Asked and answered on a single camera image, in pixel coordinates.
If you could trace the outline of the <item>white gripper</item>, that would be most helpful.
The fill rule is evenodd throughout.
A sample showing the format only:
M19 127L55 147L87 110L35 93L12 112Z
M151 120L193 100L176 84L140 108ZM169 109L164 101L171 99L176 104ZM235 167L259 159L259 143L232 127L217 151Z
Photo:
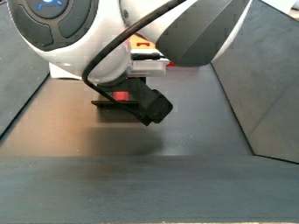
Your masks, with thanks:
M169 60L156 49L132 49L133 60L129 77L157 77L165 75Z

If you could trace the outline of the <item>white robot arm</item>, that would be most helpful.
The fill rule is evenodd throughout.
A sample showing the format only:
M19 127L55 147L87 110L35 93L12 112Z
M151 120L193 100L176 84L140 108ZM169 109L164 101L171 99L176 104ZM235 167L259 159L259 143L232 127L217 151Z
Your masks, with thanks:
M16 29L51 71L97 84L135 70L128 39L148 39L181 67L209 64L225 51L252 0L7 0Z

